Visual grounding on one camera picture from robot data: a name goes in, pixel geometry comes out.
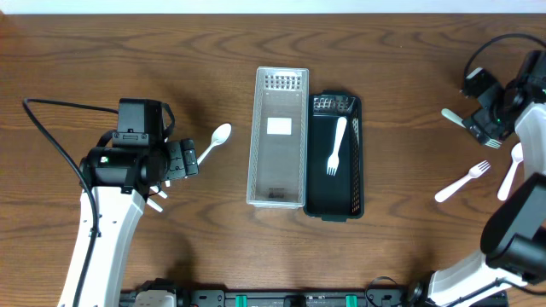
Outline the pale green plastic fork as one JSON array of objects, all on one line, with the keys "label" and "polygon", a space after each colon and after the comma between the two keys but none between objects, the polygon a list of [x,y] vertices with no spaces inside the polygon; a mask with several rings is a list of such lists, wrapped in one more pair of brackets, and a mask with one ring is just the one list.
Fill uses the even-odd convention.
[{"label": "pale green plastic fork", "polygon": [[[462,118],[459,117],[457,114],[453,113],[450,109],[448,108],[444,108],[442,111],[441,111],[441,114],[447,118],[448,120],[450,120],[451,122],[455,123],[456,125],[459,125],[461,126],[462,128],[465,127],[465,125],[463,124],[462,122]],[[487,147],[490,147],[490,148],[495,148],[495,149],[499,149],[501,147],[501,143],[499,141],[496,141],[494,139],[487,139],[486,141],[480,141],[480,143],[482,145],[485,145]]]}]

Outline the white plastic fork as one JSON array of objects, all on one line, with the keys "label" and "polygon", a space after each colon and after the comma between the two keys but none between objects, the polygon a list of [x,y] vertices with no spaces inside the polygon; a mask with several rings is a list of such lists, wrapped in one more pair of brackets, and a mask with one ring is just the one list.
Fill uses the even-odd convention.
[{"label": "white plastic fork", "polygon": [[339,151],[340,144],[342,142],[343,136],[345,134],[347,125],[347,119],[345,117],[339,117],[336,122],[335,134],[334,134],[334,145],[332,153],[328,157],[327,161],[327,174],[334,177],[339,166]]},{"label": "white plastic fork", "polygon": [[437,202],[444,202],[445,200],[450,198],[457,190],[459,190],[462,186],[464,186],[467,182],[481,177],[490,168],[491,168],[491,164],[487,160],[484,160],[478,163],[477,165],[469,169],[467,175],[458,179],[456,182],[453,182],[451,185],[447,186],[446,188],[443,188],[442,190],[438,191],[434,195],[434,199]]}]

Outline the black plastic basket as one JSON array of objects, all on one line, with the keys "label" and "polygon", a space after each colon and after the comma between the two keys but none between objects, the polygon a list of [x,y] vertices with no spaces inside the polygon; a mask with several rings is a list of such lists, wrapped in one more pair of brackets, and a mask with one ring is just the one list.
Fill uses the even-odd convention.
[{"label": "black plastic basket", "polygon": [[[339,166],[327,174],[336,122],[347,119]],[[305,214],[323,221],[359,219],[364,209],[362,103],[344,91],[324,90],[309,98],[307,192]]]}]

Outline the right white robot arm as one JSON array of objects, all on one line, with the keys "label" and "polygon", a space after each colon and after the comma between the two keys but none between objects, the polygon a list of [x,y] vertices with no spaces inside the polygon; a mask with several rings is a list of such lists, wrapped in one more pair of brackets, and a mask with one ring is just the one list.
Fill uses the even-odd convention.
[{"label": "right white robot arm", "polygon": [[410,287],[407,306],[470,306],[545,280],[545,53],[529,52],[507,85],[481,67],[466,71],[462,93],[481,106],[462,121],[480,144],[518,136],[526,179],[485,225],[480,249]]}]

